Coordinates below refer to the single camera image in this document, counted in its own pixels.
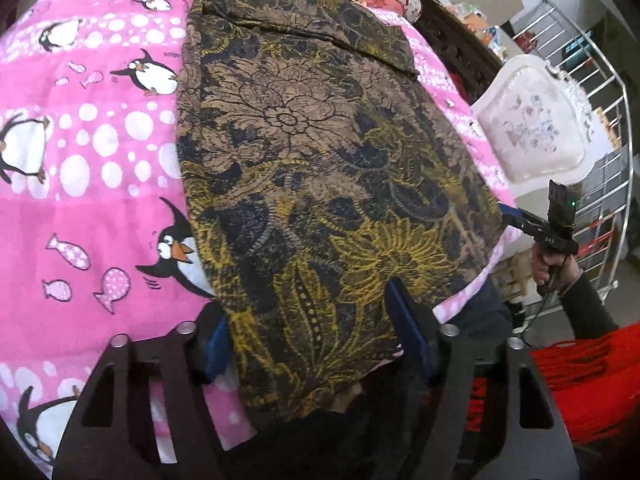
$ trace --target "white chair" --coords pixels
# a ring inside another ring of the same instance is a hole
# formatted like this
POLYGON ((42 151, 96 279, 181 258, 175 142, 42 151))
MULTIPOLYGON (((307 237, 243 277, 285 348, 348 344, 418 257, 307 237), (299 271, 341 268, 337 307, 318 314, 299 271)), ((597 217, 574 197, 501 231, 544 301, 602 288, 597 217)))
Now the white chair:
POLYGON ((591 145, 606 132, 584 89, 538 56, 510 59, 472 109, 516 197, 550 178, 580 182, 605 155, 591 145))

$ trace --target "metal screw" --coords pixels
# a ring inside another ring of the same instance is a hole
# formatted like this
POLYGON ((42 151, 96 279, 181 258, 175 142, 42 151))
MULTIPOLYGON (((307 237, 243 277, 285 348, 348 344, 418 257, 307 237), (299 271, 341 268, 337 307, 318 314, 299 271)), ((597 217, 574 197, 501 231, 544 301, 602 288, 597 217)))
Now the metal screw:
POLYGON ((114 348, 122 348, 129 342, 129 336, 127 334, 117 334, 111 338, 111 346, 114 348))
POLYGON ((508 338, 507 344, 514 350, 522 350, 524 348, 524 341, 519 337, 508 338))
POLYGON ((447 323, 440 327, 440 333, 448 337, 455 337, 460 334, 460 329, 451 323, 447 323))
POLYGON ((196 331, 196 324, 193 321, 183 321, 175 329, 178 334, 187 335, 196 331))

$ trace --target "silver rack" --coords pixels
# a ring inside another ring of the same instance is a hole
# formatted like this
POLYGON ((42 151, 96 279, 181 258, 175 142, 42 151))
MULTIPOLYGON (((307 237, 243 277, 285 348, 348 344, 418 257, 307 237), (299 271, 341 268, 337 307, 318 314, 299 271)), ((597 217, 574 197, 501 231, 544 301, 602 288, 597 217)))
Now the silver rack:
MULTIPOLYGON (((587 178, 576 185, 581 195, 575 231, 582 250, 578 264, 605 301, 609 291, 618 286, 615 275, 632 199, 633 150, 626 87, 591 38, 550 0, 542 0, 532 15, 535 19, 513 39, 526 32, 533 34, 530 41, 536 46, 532 54, 567 71, 585 89, 593 109, 602 108, 620 141, 621 148, 597 161, 587 178), (579 48, 569 54, 567 48, 580 38, 583 41, 579 48)), ((540 303, 529 305, 529 312, 536 313, 539 307, 540 303)), ((540 316, 558 310, 556 303, 540 316)))

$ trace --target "dark floral cloth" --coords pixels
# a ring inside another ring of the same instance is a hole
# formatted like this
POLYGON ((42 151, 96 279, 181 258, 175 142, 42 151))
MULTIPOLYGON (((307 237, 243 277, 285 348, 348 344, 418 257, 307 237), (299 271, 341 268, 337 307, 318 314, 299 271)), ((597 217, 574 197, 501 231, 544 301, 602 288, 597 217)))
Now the dark floral cloth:
POLYGON ((487 264, 500 215, 402 31, 350 0, 195 0, 183 58, 190 219, 263 428, 391 357, 385 282, 433 308, 487 264))

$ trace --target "pink bedsheet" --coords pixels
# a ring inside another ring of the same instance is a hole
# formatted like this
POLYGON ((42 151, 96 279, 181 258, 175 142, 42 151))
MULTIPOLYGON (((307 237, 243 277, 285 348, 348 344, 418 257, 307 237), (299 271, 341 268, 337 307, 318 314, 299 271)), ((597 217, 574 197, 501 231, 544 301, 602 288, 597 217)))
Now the pink bedsheet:
MULTIPOLYGON (((0 40, 0 415, 48 474, 73 394, 109 339, 121 332, 135 340, 165 334, 194 319, 210 297, 188 235, 187 280, 150 267, 169 247, 163 230, 171 231, 186 210, 173 75, 181 68, 190 5, 39 0, 0 40), (35 434, 20 432, 21 399, 29 410, 60 399, 61 409, 39 419, 30 429, 35 434)), ((491 147, 433 51, 404 19, 374 12, 401 25, 420 82, 498 199, 513 204, 491 147)), ((505 232, 492 264, 437 307, 442 322, 484 283, 510 238, 513 232, 505 232)), ((206 397, 223 447, 254 434, 232 366, 206 388, 206 397)), ((161 396, 152 399, 152 413, 162 458, 174 460, 161 396)))

